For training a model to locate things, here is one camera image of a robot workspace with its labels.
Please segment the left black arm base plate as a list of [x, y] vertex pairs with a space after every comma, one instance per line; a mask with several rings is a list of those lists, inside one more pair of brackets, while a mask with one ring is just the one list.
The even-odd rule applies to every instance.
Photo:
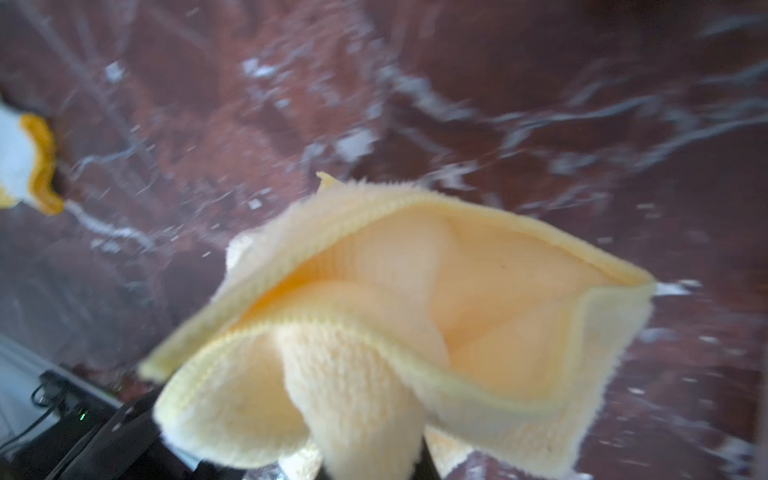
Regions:
[[3, 479], [190, 479], [190, 466], [163, 443], [152, 419], [159, 393], [126, 403], [52, 370], [31, 395], [52, 425], [1, 444]]

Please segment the yellow microfiber cloth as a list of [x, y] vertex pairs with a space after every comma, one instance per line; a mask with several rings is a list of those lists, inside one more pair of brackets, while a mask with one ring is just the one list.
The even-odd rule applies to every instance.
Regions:
[[440, 475], [481, 451], [561, 479], [649, 319], [646, 270], [409, 183], [318, 191], [229, 244], [211, 301], [138, 368], [177, 448], [291, 479]]

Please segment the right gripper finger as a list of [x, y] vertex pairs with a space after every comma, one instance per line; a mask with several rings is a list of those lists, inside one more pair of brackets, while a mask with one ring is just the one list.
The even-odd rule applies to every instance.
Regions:
[[[426, 439], [422, 439], [421, 456], [415, 464], [414, 471], [410, 477], [411, 480], [441, 480], [436, 465], [431, 456]], [[332, 480], [332, 477], [321, 467], [315, 476], [315, 480]]]

